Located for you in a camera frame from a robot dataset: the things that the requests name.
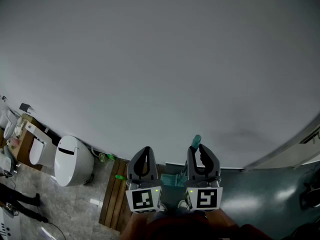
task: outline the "toilet lid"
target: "toilet lid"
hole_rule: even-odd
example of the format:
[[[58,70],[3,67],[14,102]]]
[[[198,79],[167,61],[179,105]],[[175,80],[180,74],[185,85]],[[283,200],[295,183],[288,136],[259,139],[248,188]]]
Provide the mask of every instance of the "toilet lid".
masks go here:
[[[56,149],[54,174],[62,187],[67,186],[74,177],[77,163],[78,140],[73,136],[63,137]]]

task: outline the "smart toilet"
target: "smart toilet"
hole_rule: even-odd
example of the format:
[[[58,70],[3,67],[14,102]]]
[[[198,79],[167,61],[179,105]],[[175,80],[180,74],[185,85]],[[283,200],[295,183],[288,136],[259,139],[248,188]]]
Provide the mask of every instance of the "smart toilet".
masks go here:
[[[94,169],[94,157],[88,148],[73,136],[63,137],[56,149],[54,174],[62,187],[83,185]]]

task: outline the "wall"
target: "wall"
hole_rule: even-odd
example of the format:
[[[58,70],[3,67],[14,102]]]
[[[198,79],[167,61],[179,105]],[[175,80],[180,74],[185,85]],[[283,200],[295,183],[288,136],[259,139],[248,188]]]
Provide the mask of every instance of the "wall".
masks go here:
[[[37,119],[130,159],[195,134],[241,168],[320,111],[320,0],[0,0],[0,84]]]

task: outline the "gray marble floor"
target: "gray marble floor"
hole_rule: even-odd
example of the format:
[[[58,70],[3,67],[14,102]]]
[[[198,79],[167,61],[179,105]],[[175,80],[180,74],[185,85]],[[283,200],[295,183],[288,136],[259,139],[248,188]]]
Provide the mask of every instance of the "gray marble floor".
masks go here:
[[[92,183],[74,187],[59,186],[53,168],[37,171],[24,164],[11,179],[17,191],[31,197],[40,194],[40,212],[62,230],[67,240],[117,240],[117,231],[98,223],[112,167],[111,160],[101,163],[95,158]],[[0,182],[14,188],[9,179],[1,177]],[[34,206],[23,205],[37,211]],[[23,240],[64,240],[53,225],[19,216]]]

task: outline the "black pants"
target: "black pants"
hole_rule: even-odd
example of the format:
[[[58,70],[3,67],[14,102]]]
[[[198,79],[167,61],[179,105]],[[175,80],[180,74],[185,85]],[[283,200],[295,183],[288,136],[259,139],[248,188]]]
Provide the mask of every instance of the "black pants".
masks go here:
[[[29,204],[32,206],[39,206],[39,200],[37,198],[32,198],[25,196],[24,194],[21,194],[18,191],[15,191],[3,184],[0,183],[0,200],[2,203],[11,204],[16,210],[32,219],[36,219],[37,221],[42,222],[43,217],[33,210],[25,208],[22,204],[20,204],[18,201],[21,201],[25,204]]]

